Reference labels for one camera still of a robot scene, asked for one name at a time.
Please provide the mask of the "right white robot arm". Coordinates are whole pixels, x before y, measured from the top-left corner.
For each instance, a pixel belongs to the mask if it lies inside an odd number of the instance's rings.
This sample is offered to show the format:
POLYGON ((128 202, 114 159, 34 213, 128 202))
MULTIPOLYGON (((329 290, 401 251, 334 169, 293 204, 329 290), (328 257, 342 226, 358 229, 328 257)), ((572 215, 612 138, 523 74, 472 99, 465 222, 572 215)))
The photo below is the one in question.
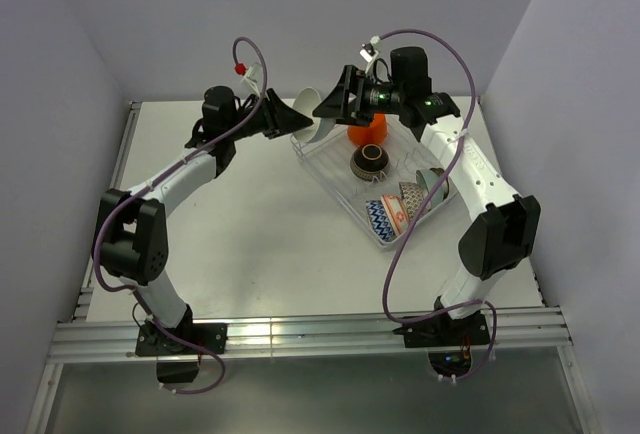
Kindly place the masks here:
POLYGON ((531 254, 541 207, 534 196, 519 194, 492 166, 468 131, 471 117, 462 115, 448 94, 433 90, 423 48, 392 50, 386 82, 375 76, 378 49, 367 43, 360 54, 366 68, 345 66, 335 88, 312 114, 358 127, 369 126, 376 114, 397 116, 443 167, 436 184, 451 181, 457 189, 471 221, 458 242, 459 268, 448 278, 432 313, 400 322, 452 344, 471 332, 503 272, 531 254))

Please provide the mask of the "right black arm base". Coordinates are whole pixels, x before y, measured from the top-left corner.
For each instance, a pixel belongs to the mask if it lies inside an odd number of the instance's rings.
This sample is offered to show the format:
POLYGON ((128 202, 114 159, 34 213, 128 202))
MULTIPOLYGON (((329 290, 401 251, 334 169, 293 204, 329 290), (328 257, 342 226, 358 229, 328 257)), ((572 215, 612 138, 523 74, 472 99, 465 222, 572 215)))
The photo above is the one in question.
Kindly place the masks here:
POLYGON ((455 384, 489 361, 497 326, 489 324, 478 311, 458 320, 442 314, 420 323, 403 323, 393 334, 402 337, 406 349, 428 349, 430 367, 437 378, 455 384))

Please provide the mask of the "flower shaped patterned dish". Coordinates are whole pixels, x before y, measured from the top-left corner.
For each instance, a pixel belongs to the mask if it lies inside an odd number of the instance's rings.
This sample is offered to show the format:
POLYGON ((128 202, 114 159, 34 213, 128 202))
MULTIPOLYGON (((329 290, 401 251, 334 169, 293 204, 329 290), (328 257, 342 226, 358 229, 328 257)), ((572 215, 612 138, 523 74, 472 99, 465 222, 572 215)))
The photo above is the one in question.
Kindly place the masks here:
POLYGON ((440 180, 444 173, 444 170, 441 168, 430 168, 428 170, 429 180, 427 181, 428 192, 433 193, 432 201, 436 203, 437 201, 443 202, 449 196, 450 185, 449 179, 444 178, 439 187, 436 187, 436 184, 440 180))

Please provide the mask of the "brown geometric patterned bowl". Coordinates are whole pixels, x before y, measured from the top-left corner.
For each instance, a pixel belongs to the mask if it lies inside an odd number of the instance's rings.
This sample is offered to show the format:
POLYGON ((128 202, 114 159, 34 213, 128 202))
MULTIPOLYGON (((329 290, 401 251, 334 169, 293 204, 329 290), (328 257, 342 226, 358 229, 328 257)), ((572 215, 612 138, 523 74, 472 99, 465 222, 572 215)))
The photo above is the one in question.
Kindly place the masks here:
POLYGON ((420 205, 426 197, 425 191, 415 182, 401 181, 398 185, 401 200, 410 221, 414 220, 416 217, 426 215, 433 209, 431 203, 428 203, 423 213, 419 216, 418 211, 420 205))

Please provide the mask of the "pale green ribbed bowl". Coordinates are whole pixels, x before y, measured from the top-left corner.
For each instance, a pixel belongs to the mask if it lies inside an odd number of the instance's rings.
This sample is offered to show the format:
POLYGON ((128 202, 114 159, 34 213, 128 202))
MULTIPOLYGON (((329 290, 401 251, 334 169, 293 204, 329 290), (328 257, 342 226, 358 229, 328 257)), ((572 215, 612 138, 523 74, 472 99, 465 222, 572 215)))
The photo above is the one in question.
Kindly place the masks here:
POLYGON ((434 209, 442 204, 449 194, 449 181, 445 180, 438 189, 435 188, 444 170, 441 168, 423 168, 415 173, 418 186, 422 189, 424 197, 431 194, 429 208, 434 209))

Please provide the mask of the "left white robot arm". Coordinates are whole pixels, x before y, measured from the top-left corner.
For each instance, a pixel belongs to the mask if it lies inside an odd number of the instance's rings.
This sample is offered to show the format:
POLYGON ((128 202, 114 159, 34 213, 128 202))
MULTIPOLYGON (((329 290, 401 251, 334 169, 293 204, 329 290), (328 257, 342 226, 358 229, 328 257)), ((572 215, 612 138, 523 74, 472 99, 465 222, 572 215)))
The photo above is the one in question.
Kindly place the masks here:
POLYGON ((204 94, 190 139, 170 166, 132 189, 109 189, 101 196, 92 248, 96 280, 107 292, 131 292, 170 352, 190 349, 195 329, 191 308, 166 272, 168 217, 229 167, 237 141, 256 134, 274 139, 312 123, 273 89, 241 101, 231 88, 213 87, 204 94))

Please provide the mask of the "orange floral patterned bowl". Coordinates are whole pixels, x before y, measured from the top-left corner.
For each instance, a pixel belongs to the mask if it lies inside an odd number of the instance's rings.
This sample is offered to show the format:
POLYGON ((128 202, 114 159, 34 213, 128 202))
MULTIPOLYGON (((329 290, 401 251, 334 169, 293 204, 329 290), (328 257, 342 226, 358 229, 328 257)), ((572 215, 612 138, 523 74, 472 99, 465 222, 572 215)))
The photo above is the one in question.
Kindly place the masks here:
POLYGON ((380 201, 394 233, 397 237, 401 236, 408 230, 411 222, 403 200, 396 195, 384 194, 380 201))

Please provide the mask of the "plain white bowl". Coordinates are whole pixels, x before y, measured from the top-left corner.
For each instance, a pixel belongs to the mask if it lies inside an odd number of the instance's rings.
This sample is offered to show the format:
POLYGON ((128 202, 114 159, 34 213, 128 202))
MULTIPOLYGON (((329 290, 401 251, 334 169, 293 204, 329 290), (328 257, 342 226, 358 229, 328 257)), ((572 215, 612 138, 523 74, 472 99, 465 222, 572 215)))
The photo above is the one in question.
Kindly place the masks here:
POLYGON ((335 127, 334 119, 319 118, 313 115, 313 111, 321 103, 320 93, 312 88, 302 89, 293 101, 292 108, 305 115, 312 124, 293 134, 293 138, 300 144, 313 144, 322 141, 335 127))

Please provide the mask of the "orange plastic square bowl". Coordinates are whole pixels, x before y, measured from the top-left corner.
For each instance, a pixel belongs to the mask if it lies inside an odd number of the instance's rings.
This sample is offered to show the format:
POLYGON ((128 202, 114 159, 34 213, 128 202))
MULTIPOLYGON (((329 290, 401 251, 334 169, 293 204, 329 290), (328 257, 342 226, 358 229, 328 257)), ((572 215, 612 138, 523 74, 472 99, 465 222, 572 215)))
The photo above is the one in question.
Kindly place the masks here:
POLYGON ((347 136, 356 146, 362 147, 368 144, 380 145, 384 142, 388 134, 386 116, 376 113, 368 127, 349 126, 347 136))

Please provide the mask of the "red blue patterned bowl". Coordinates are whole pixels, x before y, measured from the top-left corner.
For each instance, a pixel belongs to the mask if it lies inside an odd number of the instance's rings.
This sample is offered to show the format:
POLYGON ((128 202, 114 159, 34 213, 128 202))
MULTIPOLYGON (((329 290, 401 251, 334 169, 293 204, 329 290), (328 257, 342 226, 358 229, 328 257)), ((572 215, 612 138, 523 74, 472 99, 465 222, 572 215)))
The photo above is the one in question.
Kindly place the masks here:
POLYGON ((365 209, 369 224, 379 240, 385 243, 396 239, 396 233, 380 200, 367 200, 365 209))

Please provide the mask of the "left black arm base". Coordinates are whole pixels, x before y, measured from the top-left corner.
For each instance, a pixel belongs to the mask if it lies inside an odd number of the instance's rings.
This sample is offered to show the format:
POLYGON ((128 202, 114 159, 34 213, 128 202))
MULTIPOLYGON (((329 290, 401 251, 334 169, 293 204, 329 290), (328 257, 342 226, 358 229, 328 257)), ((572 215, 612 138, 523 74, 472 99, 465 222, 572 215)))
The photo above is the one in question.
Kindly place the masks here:
POLYGON ((186 331, 180 331, 182 333, 184 341, 177 342, 152 322, 145 322, 139 327, 135 356, 156 358, 156 378, 163 387, 186 387, 198 376, 204 355, 208 352, 223 354, 228 325, 196 323, 186 331))

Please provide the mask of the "brown glazed bowl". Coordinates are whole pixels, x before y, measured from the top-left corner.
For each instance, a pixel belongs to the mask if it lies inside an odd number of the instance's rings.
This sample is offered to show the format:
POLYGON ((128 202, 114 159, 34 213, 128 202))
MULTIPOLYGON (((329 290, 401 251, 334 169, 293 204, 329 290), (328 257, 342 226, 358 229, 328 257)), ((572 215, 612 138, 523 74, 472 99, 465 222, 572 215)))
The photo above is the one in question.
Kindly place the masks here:
POLYGON ((350 158, 351 172, 366 182, 382 181, 390 168, 388 153, 377 144, 358 147, 350 158))

